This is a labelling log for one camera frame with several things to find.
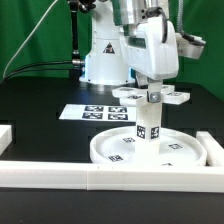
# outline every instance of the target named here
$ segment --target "black table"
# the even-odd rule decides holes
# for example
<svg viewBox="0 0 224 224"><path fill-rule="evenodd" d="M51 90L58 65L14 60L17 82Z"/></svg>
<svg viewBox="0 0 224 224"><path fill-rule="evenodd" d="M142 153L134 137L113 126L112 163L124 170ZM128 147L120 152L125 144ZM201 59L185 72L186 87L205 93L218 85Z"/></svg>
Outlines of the black table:
<svg viewBox="0 0 224 224"><path fill-rule="evenodd" d="M164 105L162 126L195 136L209 131L224 145L224 102L201 86L180 106ZM68 79L14 78L0 86L0 124L11 124L13 142L1 160L90 163L97 133L132 122L59 120L66 104L119 105L111 91ZM223 223L224 194L0 189L0 223Z"/></svg>

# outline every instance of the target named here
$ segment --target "black cable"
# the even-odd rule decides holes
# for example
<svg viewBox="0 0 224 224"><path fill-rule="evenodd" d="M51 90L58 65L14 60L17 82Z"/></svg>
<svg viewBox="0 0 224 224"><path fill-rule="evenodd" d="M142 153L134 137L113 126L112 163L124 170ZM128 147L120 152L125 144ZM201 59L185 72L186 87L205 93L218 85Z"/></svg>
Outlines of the black cable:
<svg viewBox="0 0 224 224"><path fill-rule="evenodd" d="M161 7L152 7L149 8L146 11L146 16L148 18L156 17L162 15L162 20L163 20L163 38L162 38L162 43L166 43L167 41L167 35L168 35L168 22L166 18L166 14L164 13L163 9Z"/></svg>
<svg viewBox="0 0 224 224"><path fill-rule="evenodd" d="M6 82L7 80L9 80L10 78L21 74L21 73L25 73L25 72L40 72L40 71L67 71L67 70L80 70L81 68L43 68L43 69L31 69L31 70L21 70L21 71L16 71L13 73L10 73L9 75L7 75L4 79L1 80L0 85L2 85L4 82Z"/></svg>
<svg viewBox="0 0 224 224"><path fill-rule="evenodd" d="M37 67L37 66L45 66L45 65L66 65L66 64L72 64L72 61L37 62L37 63L32 63L32 64L28 64L28 65L24 65L22 67L16 68L13 71L11 71L10 73L17 72L17 71L21 71L21 70L24 70L24 69L27 69L27 68Z"/></svg>
<svg viewBox="0 0 224 224"><path fill-rule="evenodd" d="M162 43L166 43L167 41L167 35L168 35L168 23L167 23L167 18L166 15L163 11L162 8L158 8L158 12L162 15L163 18L163 39L162 39Z"/></svg>
<svg viewBox="0 0 224 224"><path fill-rule="evenodd" d="M28 65L24 65L24 66L21 66L19 68L16 68L14 70L12 70L10 73L8 73L4 78L3 78L3 82L5 80L7 80L8 78L7 77L11 77L14 73L17 74L19 72L26 72L26 69L28 68L32 68L32 67L37 67L37 66L50 66L50 65L65 65L65 64L72 64L71 61L50 61L50 62L37 62L37 63L32 63L32 64L28 64Z"/></svg>

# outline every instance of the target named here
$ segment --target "green wall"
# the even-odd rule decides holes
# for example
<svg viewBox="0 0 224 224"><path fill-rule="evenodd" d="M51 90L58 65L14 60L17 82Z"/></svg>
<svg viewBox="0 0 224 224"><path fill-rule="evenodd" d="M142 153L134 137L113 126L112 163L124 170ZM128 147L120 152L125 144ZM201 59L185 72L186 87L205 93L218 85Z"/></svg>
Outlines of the green wall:
<svg viewBox="0 0 224 224"><path fill-rule="evenodd" d="M32 31L53 0L0 1L0 73L21 43ZM170 18L176 24L177 0L170 0ZM200 60L180 58L178 77L172 81L198 83L224 100L224 1L185 0L184 30L203 36L206 49ZM79 14L80 52L90 50L91 15ZM70 11L66 0L59 0L38 31L13 62L18 66L71 58ZM67 77L66 72L34 75Z"/></svg>

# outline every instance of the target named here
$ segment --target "printed marker sheet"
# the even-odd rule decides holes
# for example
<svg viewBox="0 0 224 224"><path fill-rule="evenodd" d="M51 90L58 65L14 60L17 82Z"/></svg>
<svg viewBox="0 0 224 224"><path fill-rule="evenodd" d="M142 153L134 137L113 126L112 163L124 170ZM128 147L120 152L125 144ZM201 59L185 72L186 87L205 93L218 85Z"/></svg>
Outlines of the printed marker sheet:
<svg viewBox="0 0 224 224"><path fill-rule="evenodd" d="M67 104L60 120L136 121L136 108L124 106Z"/></svg>

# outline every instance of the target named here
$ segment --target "cable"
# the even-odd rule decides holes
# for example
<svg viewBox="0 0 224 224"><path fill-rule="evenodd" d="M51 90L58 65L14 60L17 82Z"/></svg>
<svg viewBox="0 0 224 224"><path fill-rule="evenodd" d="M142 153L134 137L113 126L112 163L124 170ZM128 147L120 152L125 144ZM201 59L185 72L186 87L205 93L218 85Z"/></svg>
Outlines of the cable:
<svg viewBox="0 0 224 224"><path fill-rule="evenodd" d="M72 64L72 61L50 61L50 62L32 63L32 64L28 64L28 65L24 65L22 67L16 68L13 71L11 71L9 74L11 74L13 72L25 70L25 69L28 69L28 68L32 68L32 67L37 67L37 66L45 66L45 65L66 65L66 64Z"/></svg>
<svg viewBox="0 0 224 224"><path fill-rule="evenodd" d="M184 0L178 0L178 15L177 15L177 31L181 36L187 40L190 44L195 46L205 46L206 42L200 39L195 38L194 36L185 33L183 31L183 13L184 13Z"/></svg>
<svg viewBox="0 0 224 224"><path fill-rule="evenodd" d="M162 43L166 43L167 35L168 35L168 24L167 24L166 14L164 13L163 9L161 7L151 7L146 11L146 16L148 18L156 17L159 15L162 15L162 21L163 21Z"/></svg>
<svg viewBox="0 0 224 224"><path fill-rule="evenodd" d="M4 82L6 82L7 80L9 80L10 78L21 74L21 73L25 73L25 72L41 72L41 71L67 71L67 70L80 70L81 68L43 68L43 69L29 69L29 70L21 70L21 71L17 71L17 72L13 72L10 73L8 76L6 76L5 78L3 78L0 82L0 85L2 85Z"/></svg>
<svg viewBox="0 0 224 224"><path fill-rule="evenodd" d="M184 0L179 0L178 14L177 14L177 32L183 34L183 12L184 12Z"/></svg>
<svg viewBox="0 0 224 224"><path fill-rule="evenodd" d="M10 59L10 61L8 62L8 64L5 67L4 73L3 73L3 78L5 78L6 76L6 72L7 69L9 68L9 66L11 65L11 63L13 62L13 60L17 57L17 55L20 53L20 51L24 48L24 46L26 45L26 43L30 40L30 38L32 37L32 35L35 33L35 31L38 29L38 27L40 26L40 24L43 22L43 20L45 19L45 17L48 15L48 13L51 11L51 9L53 8L53 6L57 3L58 0L55 0L47 9L47 11L44 13L44 15L41 17L41 19L39 20L39 22L37 23L37 25L34 27L33 31L30 33L30 35L26 38L26 40L23 42L23 44L19 47L19 49L16 51L16 53L12 56L12 58Z"/></svg>

